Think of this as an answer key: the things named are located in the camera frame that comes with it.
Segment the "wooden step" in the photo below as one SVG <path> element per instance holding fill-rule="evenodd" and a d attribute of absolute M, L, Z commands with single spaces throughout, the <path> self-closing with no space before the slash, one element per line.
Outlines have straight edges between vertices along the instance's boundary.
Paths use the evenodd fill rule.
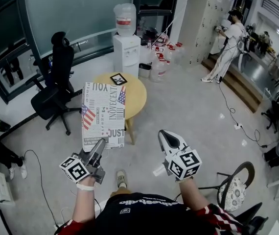
<path fill-rule="evenodd" d="M 212 59 L 206 59 L 202 61 L 202 65 L 208 70 L 212 70 L 215 65 L 215 61 Z M 252 96 L 252 93 L 247 91 L 247 88 L 239 83 L 238 80 L 229 71 L 222 80 L 245 104 L 255 113 L 258 109 L 260 102 L 256 102 L 256 97 Z"/>
<path fill-rule="evenodd" d="M 209 59 L 213 60 L 216 63 L 219 55 L 211 55 Z M 231 64 L 228 73 L 230 73 L 234 80 L 237 80 L 239 84 L 249 93 L 256 103 L 260 104 L 262 101 L 262 94 L 243 76 L 243 74 L 238 70 L 237 66 Z"/>

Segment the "patterned cushion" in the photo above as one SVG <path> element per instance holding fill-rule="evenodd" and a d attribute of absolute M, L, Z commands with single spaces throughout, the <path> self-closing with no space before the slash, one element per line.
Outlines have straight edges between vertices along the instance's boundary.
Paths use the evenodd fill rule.
<path fill-rule="evenodd" d="M 219 202 L 221 202 L 222 194 L 223 194 L 226 186 L 227 186 L 227 183 L 225 183 L 219 189 L 219 192 L 218 192 Z M 240 181 L 239 178 L 232 179 L 232 182 L 230 184 L 230 187 L 229 187 L 229 190 L 227 193 L 225 207 L 224 207 L 224 209 L 227 212 L 233 212 L 242 205 L 242 203 L 245 199 L 245 188 L 246 188 L 246 186 Z"/>

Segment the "wrist strap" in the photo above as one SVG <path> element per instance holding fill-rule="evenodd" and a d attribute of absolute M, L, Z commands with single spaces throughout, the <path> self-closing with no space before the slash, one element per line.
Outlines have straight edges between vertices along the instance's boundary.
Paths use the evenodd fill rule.
<path fill-rule="evenodd" d="M 78 187 L 80 190 L 94 191 L 94 186 L 84 186 L 84 185 L 76 184 L 76 187 Z"/>

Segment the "white pants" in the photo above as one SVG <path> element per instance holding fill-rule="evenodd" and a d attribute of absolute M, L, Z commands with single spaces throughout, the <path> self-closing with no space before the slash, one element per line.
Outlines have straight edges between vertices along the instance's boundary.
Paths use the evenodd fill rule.
<path fill-rule="evenodd" d="M 205 79 L 212 80 L 217 76 L 217 79 L 224 77 L 232 60 L 239 55 L 237 47 L 223 51 L 218 58 L 213 70 L 205 77 Z"/>

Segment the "red plaid sleeve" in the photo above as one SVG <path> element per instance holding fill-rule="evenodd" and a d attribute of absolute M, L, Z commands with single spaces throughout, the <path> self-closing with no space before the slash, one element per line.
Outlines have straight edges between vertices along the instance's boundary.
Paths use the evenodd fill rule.
<path fill-rule="evenodd" d="M 210 204 L 198 210 L 196 212 L 196 215 L 216 228 L 215 235 L 242 234 L 243 225 L 237 222 L 232 216 L 230 216 L 225 210 L 223 210 L 219 206 Z"/>
<path fill-rule="evenodd" d="M 87 223 L 78 223 L 74 220 L 69 220 L 62 227 L 58 228 L 55 235 L 76 235 L 81 234 L 83 230 L 90 230 L 94 227 L 94 220 Z"/>

